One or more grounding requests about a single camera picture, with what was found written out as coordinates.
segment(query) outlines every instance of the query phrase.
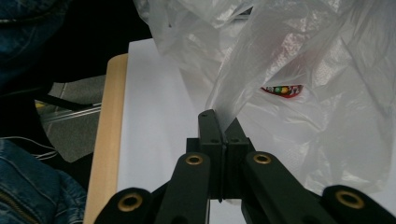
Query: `cord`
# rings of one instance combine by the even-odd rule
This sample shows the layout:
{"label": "cord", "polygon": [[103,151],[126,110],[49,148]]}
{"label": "cord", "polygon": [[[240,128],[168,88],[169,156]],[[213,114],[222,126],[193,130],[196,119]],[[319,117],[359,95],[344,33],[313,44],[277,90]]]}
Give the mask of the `cord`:
{"label": "cord", "polygon": [[36,144],[36,145],[38,145],[40,147],[52,149],[53,151],[47,152],[47,153],[44,153],[44,154],[32,154],[34,157],[36,157],[37,159],[39,159],[41,161],[54,158],[54,157],[56,157],[59,154],[58,151],[56,151],[56,149],[54,147],[44,146],[44,145],[39,144],[39,143],[37,143],[36,141],[34,141],[34,140],[30,139],[30,138],[25,138],[25,137],[21,137],[21,136],[10,136],[10,137],[1,137],[0,140],[15,139],[15,138],[27,140],[27,141],[32,142],[32,143],[34,143],[34,144]]}

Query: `floor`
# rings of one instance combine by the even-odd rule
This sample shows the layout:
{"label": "floor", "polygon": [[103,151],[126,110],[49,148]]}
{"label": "floor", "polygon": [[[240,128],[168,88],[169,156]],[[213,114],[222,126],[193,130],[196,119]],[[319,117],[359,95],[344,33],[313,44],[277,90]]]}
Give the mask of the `floor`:
{"label": "floor", "polygon": [[93,152],[105,78],[90,77],[54,84],[50,95],[75,103],[94,104],[93,109],[84,113],[36,102],[49,140],[66,161],[75,161]]}

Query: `blue jeans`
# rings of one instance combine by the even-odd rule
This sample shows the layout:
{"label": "blue jeans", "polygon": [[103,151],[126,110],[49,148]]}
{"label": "blue jeans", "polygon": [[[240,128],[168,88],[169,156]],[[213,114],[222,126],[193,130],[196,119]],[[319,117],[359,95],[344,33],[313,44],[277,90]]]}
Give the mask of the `blue jeans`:
{"label": "blue jeans", "polygon": [[0,139],[0,223],[81,223],[86,191],[69,175]]}
{"label": "blue jeans", "polygon": [[[70,2],[71,0],[1,0],[0,90],[11,79],[35,65],[44,43],[63,24]],[[52,6],[56,6],[56,10],[42,21],[15,25],[2,24],[6,20],[34,17],[48,11]]]}

